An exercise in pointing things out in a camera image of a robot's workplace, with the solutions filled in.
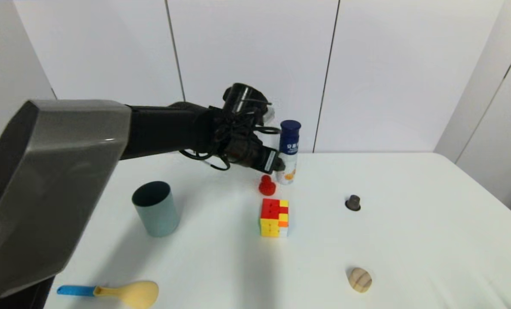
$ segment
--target wooden ball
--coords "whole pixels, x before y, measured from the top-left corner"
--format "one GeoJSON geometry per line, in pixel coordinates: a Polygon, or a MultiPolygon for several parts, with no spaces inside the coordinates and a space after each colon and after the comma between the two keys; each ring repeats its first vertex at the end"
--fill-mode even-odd
{"type": "Polygon", "coordinates": [[[349,274],[349,284],[353,290],[364,293],[368,291],[372,284],[372,277],[362,268],[354,268],[349,274]]]}

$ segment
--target spray can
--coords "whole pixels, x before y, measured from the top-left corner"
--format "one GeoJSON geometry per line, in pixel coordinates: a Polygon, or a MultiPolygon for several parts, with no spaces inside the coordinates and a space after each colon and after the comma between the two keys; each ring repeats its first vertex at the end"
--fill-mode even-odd
{"type": "Polygon", "coordinates": [[[280,127],[282,131],[280,133],[279,158],[284,161],[286,168],[281,172],[277,172],[277,182],[289,185],[293,182],[295,176],[301,123],[298,121],[283,121],[280,123],[280,127]]]}

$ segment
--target teal cylinder cup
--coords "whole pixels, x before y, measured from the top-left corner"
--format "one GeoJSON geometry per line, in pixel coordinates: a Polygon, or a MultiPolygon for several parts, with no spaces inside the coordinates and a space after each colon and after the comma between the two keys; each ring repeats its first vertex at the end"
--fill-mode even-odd
{"type": "Polygon", "coordinates": [[[139,187],[131,201],[152,237],[167,236],[179,225],[179,215],[173,204],[170,185],[165,182],[149,182],[139,187]]]}

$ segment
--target puzzle cube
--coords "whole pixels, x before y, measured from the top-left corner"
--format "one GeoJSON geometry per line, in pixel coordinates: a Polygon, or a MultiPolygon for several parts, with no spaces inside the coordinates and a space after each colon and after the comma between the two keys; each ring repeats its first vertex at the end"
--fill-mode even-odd
{"type": "Polygon", "coordinates": [[[263,237],[288,236],[288,210],[287,200],[273,200],[263,198],[259,225],[263,237]]]}

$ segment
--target yellow spatula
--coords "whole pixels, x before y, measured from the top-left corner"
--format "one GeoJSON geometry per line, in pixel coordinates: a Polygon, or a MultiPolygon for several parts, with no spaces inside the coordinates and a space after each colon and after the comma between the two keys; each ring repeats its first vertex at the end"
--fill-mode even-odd
{"type": "Polygon", "coordinates": [[[158,298],[158,284],[152,281],[139,281],[119,288],[102,286],[63,285],[57,294],[81,297],[117,297],[133,309],[149,309],[158,298]]]}

